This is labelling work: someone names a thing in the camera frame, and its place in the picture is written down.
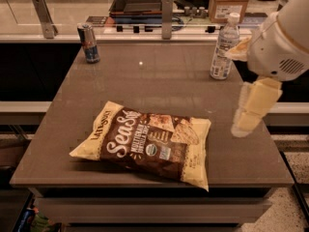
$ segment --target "metal bracket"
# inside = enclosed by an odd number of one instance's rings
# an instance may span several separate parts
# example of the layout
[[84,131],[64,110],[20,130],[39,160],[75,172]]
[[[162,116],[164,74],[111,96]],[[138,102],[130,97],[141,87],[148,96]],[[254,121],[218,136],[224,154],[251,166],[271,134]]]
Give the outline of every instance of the metal bracket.
[[162,39],[172,38],[173,0],[162,0]]
[[47,39],[54,39],[58,34],[58,30],[51,19],[45,0],[32,0],[32,2],[36,8],[44,37]]

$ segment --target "can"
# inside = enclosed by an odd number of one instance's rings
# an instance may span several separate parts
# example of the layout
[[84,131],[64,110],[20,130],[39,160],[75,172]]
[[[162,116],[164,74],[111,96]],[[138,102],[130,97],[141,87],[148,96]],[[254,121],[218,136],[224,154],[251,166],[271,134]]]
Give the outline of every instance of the can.
[[31,223],[33,219],[35,218],[35,215],[36,213],[34,210],[27,208],[22,215],[17,232],[26,232],[26,231],[30,232]]
[[86,55],[88,63],[96,63],[99,61],[97,41],[92,25],[87,23],[78,23],[77,32]]

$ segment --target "brown chip bag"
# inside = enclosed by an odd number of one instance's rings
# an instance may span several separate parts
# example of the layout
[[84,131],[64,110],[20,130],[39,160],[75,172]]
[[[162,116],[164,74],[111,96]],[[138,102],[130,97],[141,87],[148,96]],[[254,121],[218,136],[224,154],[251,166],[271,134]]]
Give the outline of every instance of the brown chip bag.
[[110,160],[208,190],[208,119],[140,113],[107,102],[72,157]]

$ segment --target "energy drink can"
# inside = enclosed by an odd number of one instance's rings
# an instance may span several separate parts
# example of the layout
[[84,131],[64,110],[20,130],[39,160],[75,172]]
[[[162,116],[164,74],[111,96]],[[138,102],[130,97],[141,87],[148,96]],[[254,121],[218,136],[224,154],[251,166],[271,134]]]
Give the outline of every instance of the energy drink can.
[[26,231],[30,232],[31,223],[35,218],[35,215],[36,213],[34,210],[27,208],[27,210],[22,215],[17,232],[26,232]]
[[85,52],[87,62],[98,62],[98,48],[93,27],[87,23],[78,23],[77,32]]

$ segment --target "bottle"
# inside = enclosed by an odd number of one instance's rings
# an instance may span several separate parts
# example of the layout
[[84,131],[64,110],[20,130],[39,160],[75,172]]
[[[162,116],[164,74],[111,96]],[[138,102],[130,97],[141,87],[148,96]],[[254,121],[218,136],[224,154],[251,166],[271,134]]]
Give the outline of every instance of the bottle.
[[230,13],[228,23],[219,31],[211,62],[211,77],[214,79],[224,80],[230,73],[232,60],[225,57],[225,52],[239,43],[239,18],[238,13]]

